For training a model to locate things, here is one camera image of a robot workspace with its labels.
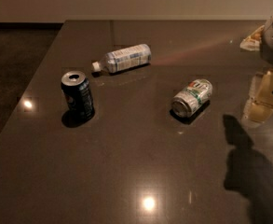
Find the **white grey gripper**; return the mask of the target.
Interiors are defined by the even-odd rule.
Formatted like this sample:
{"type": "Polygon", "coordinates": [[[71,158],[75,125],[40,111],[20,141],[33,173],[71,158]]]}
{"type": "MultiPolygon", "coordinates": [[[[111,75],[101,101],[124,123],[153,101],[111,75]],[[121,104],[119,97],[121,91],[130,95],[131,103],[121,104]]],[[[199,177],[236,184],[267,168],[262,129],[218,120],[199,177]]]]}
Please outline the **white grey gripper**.
{"type": "MultiPolygon", "coordinates": [[[[259,51],[261,58],[273,64],[273,13],[254,32],[244,38],[239,47],[248,51],[259,51]]],[[[273,68],[265,73],[256,73],[252,79],[249,98],[244,106],[241,122],[249,128],[257,128],[273,114],[273,68]]]]}

